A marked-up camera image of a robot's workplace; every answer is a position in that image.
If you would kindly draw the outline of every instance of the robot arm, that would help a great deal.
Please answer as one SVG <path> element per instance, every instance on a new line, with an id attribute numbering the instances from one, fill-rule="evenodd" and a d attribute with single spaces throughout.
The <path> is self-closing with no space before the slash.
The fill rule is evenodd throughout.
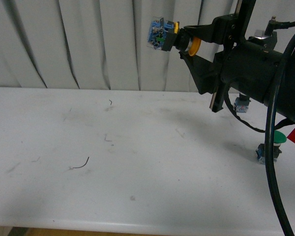
<path id="1" fill-rule="evenodd" d="M 167 22 L 172 27 L 167 26 L 161 40 L 149 37 L 149 42 L 163 51 L 170 51 L 173 46 L 180 51 L 180 58 L 187 64 L 199 93 L 212 94 L 210 108 L 213 112 L 220 111 L 225 101 L 233 115 L 242 121 L 230 105 L 230 87 L 268 106 L 265 131 L 242 122 L 258 132 L 265 132 L 265 168 L 272 201 L 284 234 L 294 235 L 276 182 L 273 139 L 276 112 L 287 118 L 277 128 L 295 124 L 295 35 L 282 54 L 274 50 L 277 42 L 274 30 L 293 27 L 295 22 L 281 23 L 272 18 L 265 31 L 259 30 L 246 39 L 255 2 L 238 0 L 234 14 L 216 17 L 210 25 L 179 29 L 179 22 Z M 213 62 L 196 55 L 202 40 L 224 46 L 223 51 L 215 54 Z"/>

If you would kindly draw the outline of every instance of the yellow ring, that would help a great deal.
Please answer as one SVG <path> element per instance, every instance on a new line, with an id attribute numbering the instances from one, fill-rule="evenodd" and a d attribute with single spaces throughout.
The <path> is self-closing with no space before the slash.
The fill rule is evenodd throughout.
<path id="1" fill-rule="evenodd" d="M 179 29 L 179 24 L 178 22 L 175 22 L 175 33 L 178 33 L 178 29 Z"/>
<path id="2" fill-rule="evenodd" d="M 193 57 L 199 50 L 201 45 L 201 39 L 197 37 L 193 37 L 191 48 L 189 49 L 189 55 Z"/>

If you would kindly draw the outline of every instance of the floor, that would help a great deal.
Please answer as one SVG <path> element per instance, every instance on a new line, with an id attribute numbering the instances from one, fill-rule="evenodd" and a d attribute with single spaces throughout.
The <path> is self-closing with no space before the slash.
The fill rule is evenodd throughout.
<path id="1" fill-rule="evenodd" d="M 104 232 L 74 231 L 74 230 L 51 230 L 31 228 L 25 234 L 26 236 L 147 236 L 135 234 L 117 234 Z"/>

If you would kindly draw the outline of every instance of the black cylinder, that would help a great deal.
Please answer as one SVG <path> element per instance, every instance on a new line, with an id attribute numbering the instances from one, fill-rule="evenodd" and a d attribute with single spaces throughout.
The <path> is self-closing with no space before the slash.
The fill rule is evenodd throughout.
<path id="1" fill-rule="evenodd" d="M 221 80 L 264 103 L 282 54 L 251 42 L 236 46 L 224 61 Z M 277 112 L 295 122 L 295 50 L 286 68 L 278 95 Z"/>

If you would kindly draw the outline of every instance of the white table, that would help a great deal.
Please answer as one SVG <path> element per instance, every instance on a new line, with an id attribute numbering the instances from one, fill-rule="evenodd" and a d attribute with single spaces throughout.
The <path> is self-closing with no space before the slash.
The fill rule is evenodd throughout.
<path id="1" fill-rule="evenodd" d="M 0 225 L 282 235 L 255 157 L 263 134 L 209 102 L 183 92 L 0 88 Z M 254 102 L 241 116 L 264 128 L 266 107 Z M 295 145 L 281 150 L 275 167 L 295 231 Z"/>

